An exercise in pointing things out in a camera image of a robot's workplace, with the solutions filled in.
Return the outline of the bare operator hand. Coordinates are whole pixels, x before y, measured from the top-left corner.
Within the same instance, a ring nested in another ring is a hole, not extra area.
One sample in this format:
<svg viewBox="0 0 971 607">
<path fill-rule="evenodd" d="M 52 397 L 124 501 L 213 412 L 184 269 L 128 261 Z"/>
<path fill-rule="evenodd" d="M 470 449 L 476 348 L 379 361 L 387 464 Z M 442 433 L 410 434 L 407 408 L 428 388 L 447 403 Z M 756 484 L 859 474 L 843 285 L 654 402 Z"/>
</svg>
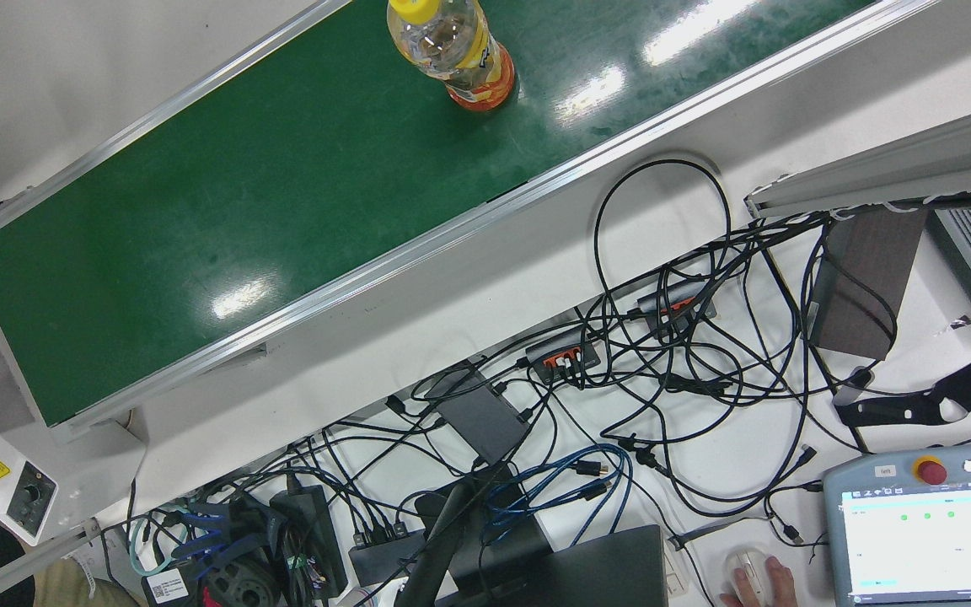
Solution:
<svg viewBox="0 0 971 607">
<path fill-rule="evenodd" d="M 732 569 L 732 594 L 720 594 L 723 606 L 797 606 L 792 570 L 775 556 L 763 565 L 745 562 Z"/>
</svg>

